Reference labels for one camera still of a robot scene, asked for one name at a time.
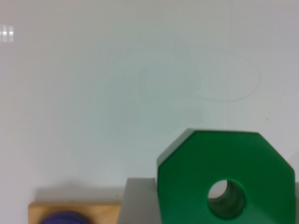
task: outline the purple disc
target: purple disc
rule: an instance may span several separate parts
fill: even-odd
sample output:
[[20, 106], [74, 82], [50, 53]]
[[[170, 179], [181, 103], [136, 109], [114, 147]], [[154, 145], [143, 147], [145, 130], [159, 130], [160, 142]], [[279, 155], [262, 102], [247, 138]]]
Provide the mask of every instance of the purple disc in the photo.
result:
[[86, 217], [76, 212], [59, 212], [46, 217], [40, 224], [91, 224]]

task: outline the gray block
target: gray block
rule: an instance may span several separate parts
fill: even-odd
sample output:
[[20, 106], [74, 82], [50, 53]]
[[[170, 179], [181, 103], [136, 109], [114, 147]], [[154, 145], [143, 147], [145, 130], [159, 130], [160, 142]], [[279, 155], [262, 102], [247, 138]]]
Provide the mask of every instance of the gray block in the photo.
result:
[[118, 224], [162, 224], [154, 178], [128, 178]]

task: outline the wooden block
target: wooden block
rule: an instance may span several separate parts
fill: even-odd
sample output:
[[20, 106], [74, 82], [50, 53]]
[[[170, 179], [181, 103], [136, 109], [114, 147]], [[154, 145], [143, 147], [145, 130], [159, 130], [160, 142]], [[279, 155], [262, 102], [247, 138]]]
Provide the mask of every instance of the wooden block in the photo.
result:
[[120, 203], [30, 203], [28, 224], [38, 224], [45, 217], [62, 211], [78, 212], [91, 224], [116, 224], [120, 210]]

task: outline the circular hole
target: circular hole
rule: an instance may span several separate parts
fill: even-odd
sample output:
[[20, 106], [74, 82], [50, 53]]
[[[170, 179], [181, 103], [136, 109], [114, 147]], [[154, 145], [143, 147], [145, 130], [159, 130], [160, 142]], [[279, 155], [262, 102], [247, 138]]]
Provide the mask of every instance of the circular hole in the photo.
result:
[[219, 198], [226, 191], [226, 187], [227, 187], [227, 180], [218, 181], [209, 190], [208, 199]]
[[233, 180], [219, 181], [210, 189], [207, 203], [216, 217], [233, 219], [241, 215], [246, 205], [244, 190]]

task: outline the green octagonal block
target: green octagonal block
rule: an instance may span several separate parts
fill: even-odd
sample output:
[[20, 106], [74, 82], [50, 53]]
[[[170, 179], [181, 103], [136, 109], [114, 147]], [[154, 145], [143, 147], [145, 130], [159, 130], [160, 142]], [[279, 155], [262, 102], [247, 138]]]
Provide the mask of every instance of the green octagonal block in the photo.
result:
[[294, 171], [258, 133], [188, 129], [158, 158], [158, 195], [163, 224], [295, 221]]

